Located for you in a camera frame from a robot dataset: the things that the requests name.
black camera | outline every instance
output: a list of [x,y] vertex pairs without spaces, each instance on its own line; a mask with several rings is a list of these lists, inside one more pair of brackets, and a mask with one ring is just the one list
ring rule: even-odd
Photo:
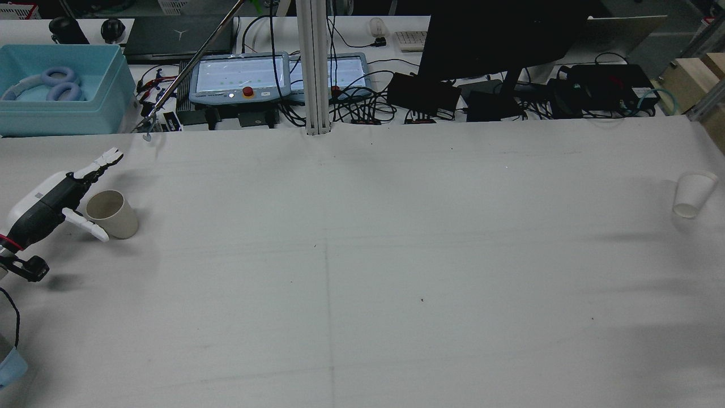
[[75,18],[55,17],[48,24],[48,29],[57,44],[90,44]]

keyboard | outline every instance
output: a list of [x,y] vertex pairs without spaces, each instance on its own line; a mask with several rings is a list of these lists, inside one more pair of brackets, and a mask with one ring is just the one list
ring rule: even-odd
[[427,31],[396,31],[395,38],[403,52],[422,52]]

tablet screen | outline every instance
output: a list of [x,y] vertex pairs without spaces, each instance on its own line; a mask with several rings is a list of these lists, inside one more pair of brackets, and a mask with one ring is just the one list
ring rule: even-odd
[[[276,57],[279,86],[285,86],[282,57]],[[196,92],[225,91],[252,88],[277,87],[274,79],[272,58],[228,58],[204,60],[199,63]]]
[[[352,86],[365,86],[365,79],[360,78],[365,75],[363,71],[363,62],[359,57],[338,57],[335,60],[327,60],[328,81],[334,83],[335,75],[337,75],[337,86],[344,89],[355,81]],[[289,80],[292,91],[301,91],[302,86],[302,63],[298,60],[289,62]]]

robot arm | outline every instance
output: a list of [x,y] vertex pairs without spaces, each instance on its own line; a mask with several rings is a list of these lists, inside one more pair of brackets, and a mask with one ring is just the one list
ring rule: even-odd
[[8,227],[0,229],[0,269],[31,282],[43,279],[49,267],[42,258],[33,256],[23,261],[15,254],[50,235],[63,221],[89,231],[103,242],[108,241],[108,234],[76,209],[91,185],[122,157],[123,153],[114,147],[85,168],[55,173],[13,206],[7,217]]

white paper cup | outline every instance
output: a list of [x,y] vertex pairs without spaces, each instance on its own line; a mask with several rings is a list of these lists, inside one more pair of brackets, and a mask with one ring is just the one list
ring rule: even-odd
[[102,191],[86,204],[88,219],[105,229],[109,235],[125,240],[138,231],[138,219],[133,208],[116,190]]
[[677,181],[672,211],[678,216],[693,219],[713,193],[718,177],[709,171],[689,171]]

